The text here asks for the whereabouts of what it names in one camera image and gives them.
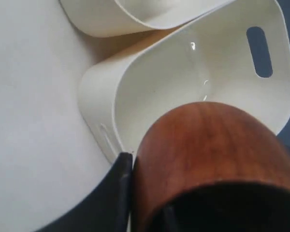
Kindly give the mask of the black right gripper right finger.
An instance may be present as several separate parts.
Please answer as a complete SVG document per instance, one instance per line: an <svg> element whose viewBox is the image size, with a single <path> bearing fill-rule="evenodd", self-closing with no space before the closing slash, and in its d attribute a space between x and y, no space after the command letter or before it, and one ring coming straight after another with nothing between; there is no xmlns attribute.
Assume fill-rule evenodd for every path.
<svg viewBox="0 0 290 232"><path fill-rule="evenodd" d="M165 232L176 231L176 217L172 205L167 205L163 209L163 224Z"/></svg>

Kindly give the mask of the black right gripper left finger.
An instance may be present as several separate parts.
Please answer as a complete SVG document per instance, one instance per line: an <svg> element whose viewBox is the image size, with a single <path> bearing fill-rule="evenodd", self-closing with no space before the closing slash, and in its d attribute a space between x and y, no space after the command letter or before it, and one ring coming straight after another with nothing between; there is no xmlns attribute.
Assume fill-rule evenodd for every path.
<svg viewBox="0 0 290 232"><path fill-rule="evenodd" d="M132 154L118 155L98 186L40 232L125 232L131 204Z"/></svg>

